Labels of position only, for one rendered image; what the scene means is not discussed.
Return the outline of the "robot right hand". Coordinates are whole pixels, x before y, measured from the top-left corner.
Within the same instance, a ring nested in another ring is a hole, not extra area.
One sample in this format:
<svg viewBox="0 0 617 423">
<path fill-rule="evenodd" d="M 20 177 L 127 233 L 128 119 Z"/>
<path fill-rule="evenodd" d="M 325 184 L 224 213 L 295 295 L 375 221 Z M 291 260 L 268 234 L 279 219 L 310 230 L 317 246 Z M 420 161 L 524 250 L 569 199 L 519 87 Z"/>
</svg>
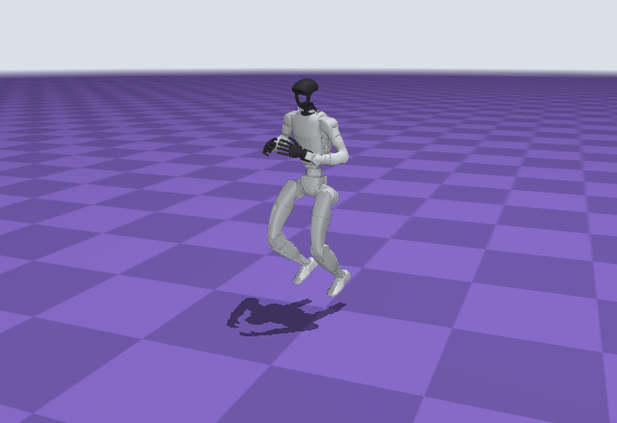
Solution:
<svg viewBox="0 0 617 423">
<path fill-rule="evenodd" d="M 276 143 L 274 141 L 277 141 L 277 138 L 273 138 L 270 141 L 268 141 L 264 147 L 264 149 L 262 150 L 262 152 L 266 155 L 269 156 L 266 152 L 268 151 L 269 153 L 271 153 L 274 148 L 276 147 Z"/>
</svg>

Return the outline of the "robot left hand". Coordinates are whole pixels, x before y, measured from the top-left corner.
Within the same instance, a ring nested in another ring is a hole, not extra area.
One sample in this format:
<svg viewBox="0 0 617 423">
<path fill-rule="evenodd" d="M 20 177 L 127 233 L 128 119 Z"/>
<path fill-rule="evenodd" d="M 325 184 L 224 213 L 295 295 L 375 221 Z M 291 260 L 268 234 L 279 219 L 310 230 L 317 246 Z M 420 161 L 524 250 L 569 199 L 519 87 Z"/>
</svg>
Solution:
<svg viewBox="0 0 617 423">
<path fill-rule="evenodd" d="M 278 153 L 278 154 L 281 154 L 281 155 L 290 156 L 290 157 L 292 157 L 292 158 L 298 158 L 298 157 L 300 157 L 300 159 L 301 159 L 301 160 L 306 161 L 306 162 L 310 162 L 309 160 L 306 160 L 306 159 L 305 159 L 305 157 L 306 157 L 306 155 L 307 155 L 307 151 L 309 151 L 309 152 L 311 152 L 311 153 L 313 153 L 313 152 L 312 152 L 312 151 L 310 151 L 310 150 L 307 150 L 307 149 L 305 149 L 305 148 L 304 148 L 304 149 L 302 149 L 302 147 L 298 144 L 298 142 L 297 142 L 295 139 L 293 139 L 292 137 L 288 137 L 288 138 L 289 138 L 289 140 L 291 140 L 294 144 L 292 144 L 292 143 L 291 143 L 291 142 L 289 142 L 289 141 L 286 141 L 286 140 L 280 139 L 280 141 L 281 141 L 281 142 L 287 143 L 287 144 L 289 144 L 290 146 L 289 146 L 289 145 L 284 145 L 284 144 L 280 144 L 280 143 L 278 143 L 278 145 L 281 145 L 281 146 L 287 147 L 287 148 L 289 148 L 289 149 L 282 148 L 282 147 L 277 147 L 277 149 L 280 149 L 280 150 L 283 150 L 283 151 L 286 151 L 286 152 L 289 152 L 289 153 L 284 153 L 284 152 L 277 152 L 277 153 Z"/>
</svg>

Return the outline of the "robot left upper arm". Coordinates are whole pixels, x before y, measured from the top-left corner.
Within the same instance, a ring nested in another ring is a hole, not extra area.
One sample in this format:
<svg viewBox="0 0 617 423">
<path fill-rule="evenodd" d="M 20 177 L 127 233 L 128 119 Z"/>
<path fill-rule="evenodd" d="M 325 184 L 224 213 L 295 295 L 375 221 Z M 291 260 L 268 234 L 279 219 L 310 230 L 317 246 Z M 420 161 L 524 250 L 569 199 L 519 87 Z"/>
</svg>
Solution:
<svg viewBox="0 0 617 423">
<path fill-rule="evenodd" d="M 336 152 L 341 152 L 344 151 L 347 153 L 348 155 L 348 159 L 349 159 L 349 154 L 348 151 L 346 149 L 346 146 L 342 140 L 342 137 L 340 135 L 340 132 L 338 130 L 338 123 L 334 118 L 330 118 L 330 117 L 321 117 L 319 119 L 319 124 L 320 124 L 320 129 L 323 133 L 326 133 L 332 146 L 336 149 Z M 347 159 L 347 161 L 348 161 Z M 346 161 L 346 162 L 347 162 Z M 344 162 L 345 163 L 345 162 Z M 343 163 L 341 163 L 343 164 Z M 339 164 L 339 165 L 341 165 Z"/>
</svg>

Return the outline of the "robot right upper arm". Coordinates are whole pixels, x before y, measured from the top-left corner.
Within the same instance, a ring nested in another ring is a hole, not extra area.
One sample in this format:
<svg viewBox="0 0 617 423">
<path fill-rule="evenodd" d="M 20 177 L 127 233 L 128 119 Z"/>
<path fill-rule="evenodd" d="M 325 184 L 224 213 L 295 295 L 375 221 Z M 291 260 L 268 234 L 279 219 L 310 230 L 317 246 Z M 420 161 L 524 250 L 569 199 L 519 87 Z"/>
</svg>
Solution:
<svg viewBox="0 0 617 423">
<path fill-rule="evenodd" d="M 294 112 L 296 111 L 292 111 L 283 116 L 282 134 L 280 135 L 280 139 L 291 142 L 288 137 L 290 137 L 290 135 L 292 134 L 291 117 Z M 287 143 L 284 143 L 284 144 L 289 145 Z M 286 147 L 283 147 L 283 148 L 286 148 Z"/>
</svg>

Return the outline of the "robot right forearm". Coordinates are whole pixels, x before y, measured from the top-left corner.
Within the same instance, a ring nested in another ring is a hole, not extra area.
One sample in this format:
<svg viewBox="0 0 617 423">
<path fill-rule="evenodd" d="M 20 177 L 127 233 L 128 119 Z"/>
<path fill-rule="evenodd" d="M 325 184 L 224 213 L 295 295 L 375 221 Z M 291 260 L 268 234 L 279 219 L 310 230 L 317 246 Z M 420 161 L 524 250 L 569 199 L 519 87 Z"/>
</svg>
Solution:
<svg viewBox="0 0 617 423">
<path fill-rule="evenodd" d="M 277 145 L 272 152 L 276 152 L 277 150 L 279 150 L 277 149 L 277 147 L 283 147 L 281 145 L 278 145 L 278 143 L 283 144 L 283 142 L 280 141 L 280 136 L 277 139 L 278 139 L 277 141 L 274 141 Z"/>
</svg>

